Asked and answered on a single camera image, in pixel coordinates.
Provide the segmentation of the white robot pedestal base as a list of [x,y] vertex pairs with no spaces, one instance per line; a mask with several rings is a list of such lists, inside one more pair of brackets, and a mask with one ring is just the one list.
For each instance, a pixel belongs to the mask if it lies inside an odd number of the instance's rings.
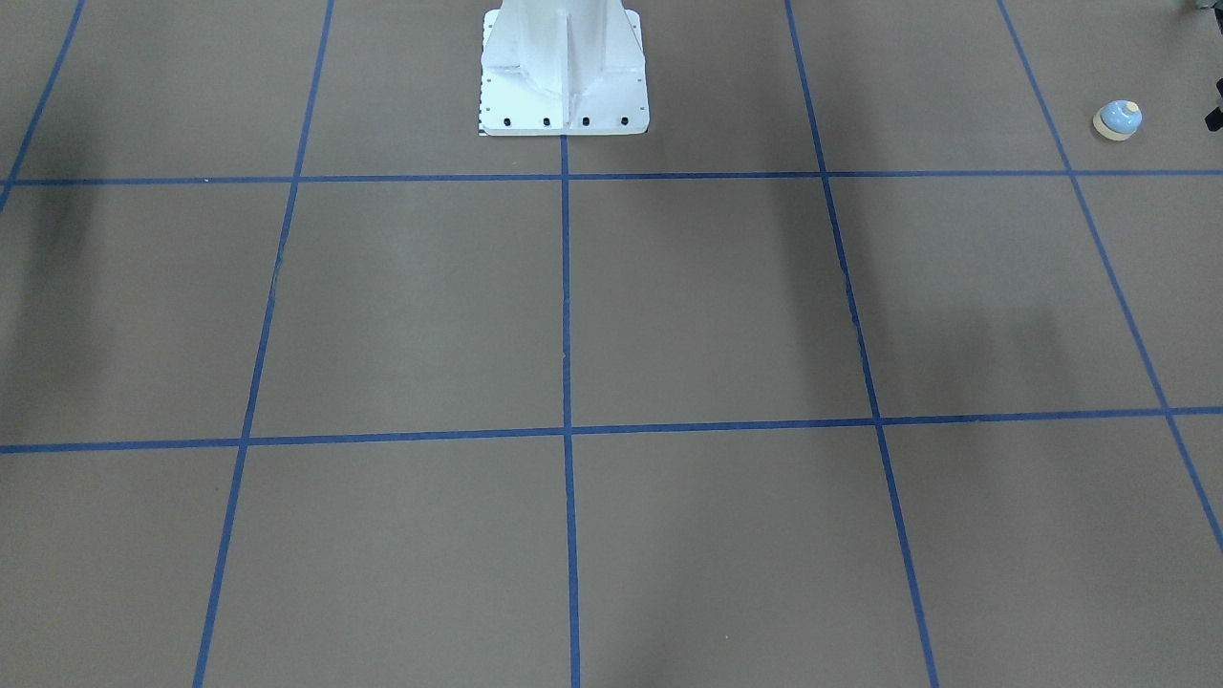
[[482,21],[478,134],[649,130],[641,16],[620,1],[503,1]]

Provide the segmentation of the blue call bell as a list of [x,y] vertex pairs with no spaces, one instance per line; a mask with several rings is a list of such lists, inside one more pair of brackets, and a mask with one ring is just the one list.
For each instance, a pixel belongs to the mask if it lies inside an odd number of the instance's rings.
[[1144,109],[1132,100],[1113,100],[1095,112],[1092,126],[1106,141],[1126,142],[1144,126]]

